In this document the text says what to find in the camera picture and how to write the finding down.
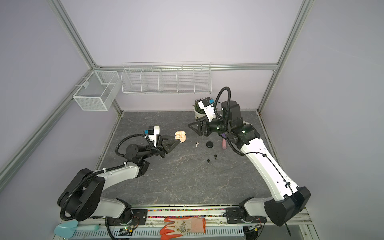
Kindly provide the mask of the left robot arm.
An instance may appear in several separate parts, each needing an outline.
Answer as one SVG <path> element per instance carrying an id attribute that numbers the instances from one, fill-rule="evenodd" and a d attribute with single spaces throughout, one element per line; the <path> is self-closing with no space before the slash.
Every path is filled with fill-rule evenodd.
<path id="1" fill-rule="evenodd" d="M 116 167 L 98 171 L 80 170 L 58 199 L 60 218 L 78 222 L 89 218 L 115 219 L 120 225 L 132 222 L 132 206 L 122 199 L 102 197 L 103 191 L 126 180 L 143 176 L 149 168 L 147 159 L 164 158 L 178 144 L 186 140 L 186 132 L 177 131 L 173 136 L 134 134 L 122 139 L 115 153 L 125 161 Z"/>

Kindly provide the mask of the pink earbud charging case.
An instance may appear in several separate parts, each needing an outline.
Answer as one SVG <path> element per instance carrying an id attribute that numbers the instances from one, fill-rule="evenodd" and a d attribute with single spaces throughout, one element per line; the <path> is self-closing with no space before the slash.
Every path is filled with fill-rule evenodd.
<path id="1" fill-rule="evenodd" d="M 181 143 L 183 143 L 187 139 L 186 132 L 185 131 L 175 132 L 175 139 L 179 140 Z"/>

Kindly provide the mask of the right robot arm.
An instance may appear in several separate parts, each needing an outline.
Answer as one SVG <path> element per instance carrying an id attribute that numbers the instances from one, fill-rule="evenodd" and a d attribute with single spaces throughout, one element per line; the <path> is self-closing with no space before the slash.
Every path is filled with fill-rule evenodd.
<path id="1" fill-rule="evenodd" d="M 253 217 L 268 217 L 276 226 L 283 226 L 305 207 L 311 192 L 300 187 L 277 163 L 267 149 L 255 127 L 244 122 L 240 105 L 231 99 L 231 89 L 222 88 L 218 97 L 227 92 L 227 100 L 220 107 L 218 99 L 210 97 L 197 101 L 205 116 L 189 124 L 199 136 L 208 137 L 217 133 L 226 140 L 229 147 L 238 155 L 247 157 L 261 175 L 271 192 L 271 199 L 248 198 L 240 203 L 242 218 L 249 221 Z"/>

